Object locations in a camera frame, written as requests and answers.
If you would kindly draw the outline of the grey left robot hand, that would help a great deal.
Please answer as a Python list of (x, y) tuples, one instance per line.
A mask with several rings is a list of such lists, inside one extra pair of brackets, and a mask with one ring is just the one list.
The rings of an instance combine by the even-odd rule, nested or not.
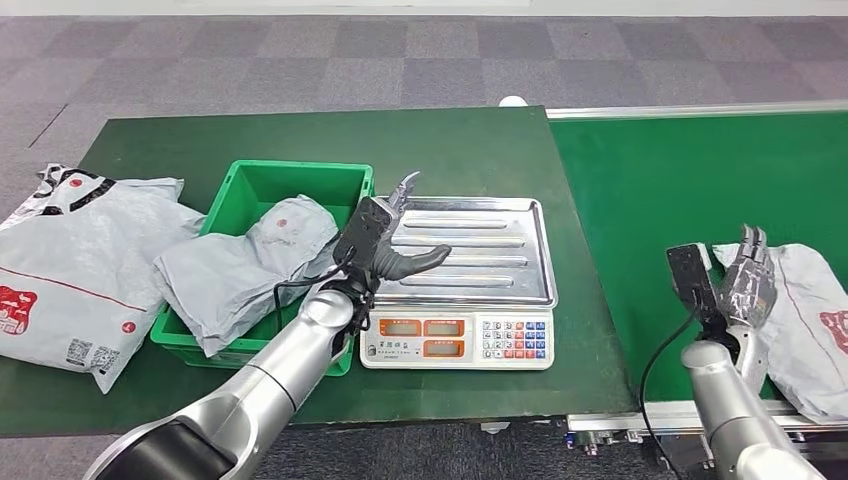
[(401, 254), (392, 247), (392, 236), (400, 224), (419, 175), (419, 171), (407, 174), (387, 198), (368, 198), (369, 215), (379, 224), (379, 235), (370, 241), (373, 253), (365, 273), (368, 289), (372, 293), (379, 289), (383, 280), (400, 281), (442, 265), (452, 252), (452, 248), (446, 244), (414, 255)]

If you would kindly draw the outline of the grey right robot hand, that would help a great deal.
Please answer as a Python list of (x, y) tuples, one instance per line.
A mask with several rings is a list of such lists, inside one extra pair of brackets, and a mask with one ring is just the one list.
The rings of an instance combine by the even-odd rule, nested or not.
[(742, 225), (735, 255), (725, 267), (718, 306), (730, 326), (759, 329), (777, 299), (775, 267), (760, 227)]

